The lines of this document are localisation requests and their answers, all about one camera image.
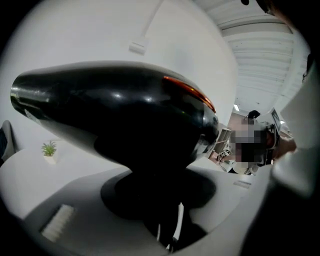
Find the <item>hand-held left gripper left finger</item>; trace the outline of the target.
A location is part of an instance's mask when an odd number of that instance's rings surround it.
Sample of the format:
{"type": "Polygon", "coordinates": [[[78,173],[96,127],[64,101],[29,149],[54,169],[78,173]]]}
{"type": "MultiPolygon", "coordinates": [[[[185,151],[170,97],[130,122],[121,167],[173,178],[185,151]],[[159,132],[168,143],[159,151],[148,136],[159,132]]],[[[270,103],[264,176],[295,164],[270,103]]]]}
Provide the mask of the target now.
{"type": "Polygon", "coordinates": [[[129,173],[124,167],[77,178],[35,207],[24,223],[37,240],[55,254],[72,256],[164,256],[157,242],[140,220],[128,220],[112,213],[100,195],[109,179],[129,173]],[[75,211],[59,239],[52,243],[40,231],[61,205],[75,211]]]}

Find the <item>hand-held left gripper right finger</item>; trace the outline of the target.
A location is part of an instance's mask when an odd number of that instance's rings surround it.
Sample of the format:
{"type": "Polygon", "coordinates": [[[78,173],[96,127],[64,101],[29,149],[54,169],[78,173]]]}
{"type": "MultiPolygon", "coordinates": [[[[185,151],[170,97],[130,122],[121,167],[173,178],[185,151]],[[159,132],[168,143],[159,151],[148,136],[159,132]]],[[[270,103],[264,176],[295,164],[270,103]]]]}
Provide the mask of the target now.
{"type": "Polygon", "coordinates": [[[208,203],[190,212],[191,219],[207,235],[175,252],[176,256],[239,256],[247,232],[267,192],[271,166],[261,167],[256,175],[226,173],[191,166],[216,185],[208,203]]]}

